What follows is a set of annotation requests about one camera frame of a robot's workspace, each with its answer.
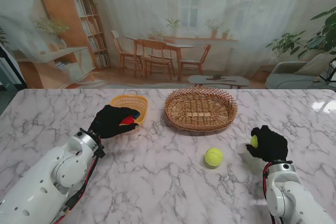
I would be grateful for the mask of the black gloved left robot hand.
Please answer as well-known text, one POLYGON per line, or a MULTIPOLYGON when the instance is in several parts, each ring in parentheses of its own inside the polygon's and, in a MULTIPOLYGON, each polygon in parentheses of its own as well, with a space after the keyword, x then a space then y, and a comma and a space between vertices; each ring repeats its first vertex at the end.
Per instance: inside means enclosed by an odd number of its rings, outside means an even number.
POLYGON ((88 131, 93 132, 100 138, 112 138, 139 127, 137 123, 121 124, 127 117, 132 116, 133 118, 137 118, 139 115, 140 112, 137 110, 125 107, 113 107, 108 104, 96 114, 88 131))

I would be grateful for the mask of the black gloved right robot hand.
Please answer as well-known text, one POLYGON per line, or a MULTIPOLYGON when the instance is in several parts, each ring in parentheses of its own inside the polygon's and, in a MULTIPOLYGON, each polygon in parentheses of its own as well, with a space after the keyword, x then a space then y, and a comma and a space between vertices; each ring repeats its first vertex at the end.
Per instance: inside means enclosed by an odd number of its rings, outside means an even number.
POLYGON ((251 144, 246 144, 247 150, 253 157, 271 163, 274 161, 286 161, 288 142, 282 135, 270 130, 267 125, 263 125, 261 128, 253 128, 251 136, 256 136, 258 142, 256 148, 251 144))

